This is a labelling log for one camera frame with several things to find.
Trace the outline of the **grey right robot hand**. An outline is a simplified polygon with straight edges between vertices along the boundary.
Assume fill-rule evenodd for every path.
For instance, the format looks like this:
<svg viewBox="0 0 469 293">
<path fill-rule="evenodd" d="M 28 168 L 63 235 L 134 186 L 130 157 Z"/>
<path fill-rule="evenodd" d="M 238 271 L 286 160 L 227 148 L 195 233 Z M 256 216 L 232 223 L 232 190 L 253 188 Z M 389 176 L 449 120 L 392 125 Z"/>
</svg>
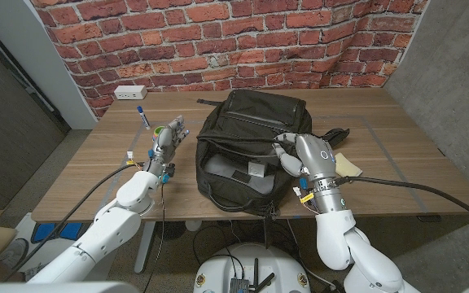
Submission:
<svg viewBox="0 0 469 293">
<path fill-rule="evenodd" d="M 312 134 L 283 133 L 274 138 L 273 148 L 281 165 L 293 177 L 307 174 L 310 181 L 336 177 L 331 146 Z"/>
</svg>

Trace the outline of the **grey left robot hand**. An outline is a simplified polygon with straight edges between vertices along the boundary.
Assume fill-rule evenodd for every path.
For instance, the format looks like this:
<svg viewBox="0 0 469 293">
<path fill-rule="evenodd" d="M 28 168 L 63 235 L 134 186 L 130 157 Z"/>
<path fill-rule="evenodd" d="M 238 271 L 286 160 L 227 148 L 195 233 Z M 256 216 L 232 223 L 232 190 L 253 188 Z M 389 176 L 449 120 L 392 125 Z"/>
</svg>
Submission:
<svg viewBox="0 0 469 293">
<path fill-rule="evenodd" d="M 160 131 L 151 149 L 153 154 L 142 170 L 161 175 L 163 167 L 171 162 L 176 149 L 188 134 L 183 116 L 177 116 Z"/>
</svg>

